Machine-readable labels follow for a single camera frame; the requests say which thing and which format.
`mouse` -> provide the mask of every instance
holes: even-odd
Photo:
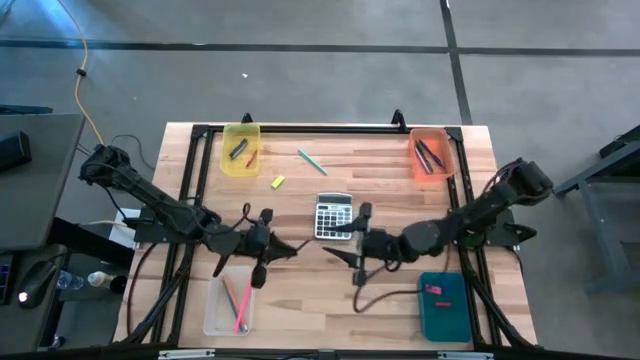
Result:
[[[55,273],[56,265],[52,261],[38,261],[33,264],[18,286],[20,307],[33,309],[40,305]]]

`yellow plastic bin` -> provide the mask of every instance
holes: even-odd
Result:
[[[247,139],[247,147],[236,158],[231,152],[242,140]],[[260,125],[228,124],[222,131],[222,154],[220,170],[233,177],[250,177],[260,174]]]

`black box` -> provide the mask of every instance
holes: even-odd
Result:
[[[29,137],[22,131],[0,138],[0,171],[9,170],[31,161]]]

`concrete floor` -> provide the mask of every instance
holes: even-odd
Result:
[[[93,40],[241,44],[446,46],[438,0],[66,0]],[[519,48],[638,48],[633,0],[450,0],[458,45]],[[53,0],[17,0],[0,39],[76,38]],[[0,103],[77,112],[74,71],[82,51],[0,48]],[[395,108],[410,123],[460,124],[449,55],[96,50],[82,98],[103,136],[135,134],[155,162],[167,121],[386,123]],[[461,56],[474,124],[488,125],[500,164],[535,160],[559,183],[638,124],[637,57]],[[85,146],[96,143],[88,127]],[[134,165],[136,144],[119,143]],[[67,182],[59,215],[114,217],[103,191]],[[123,206],[137,204],[116,195]],[[578,195],[517,209],[539,231],[523,246],[525,282],[541,345],[637,356],[640,293],[586,295],[602,258]],[[106,343],[117,302],[69,307],[69,346]]]

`pencil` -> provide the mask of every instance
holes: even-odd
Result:
[[[231,290],[233,288],[227,281],[227,278],[225,278],[224,276],[222,276],[222,287],[224,287],[224,292],[227,294],[227,299],[229,299],[229,304],[231,305],[233,316],[238,319],[238,302],[236,301],[236,297],[233,295],[233,291]],[[242,327],[242,331],[244,332],[247,332],[247,330],[249,330],[244,319],[242,319],[242,324],[240,326]]]

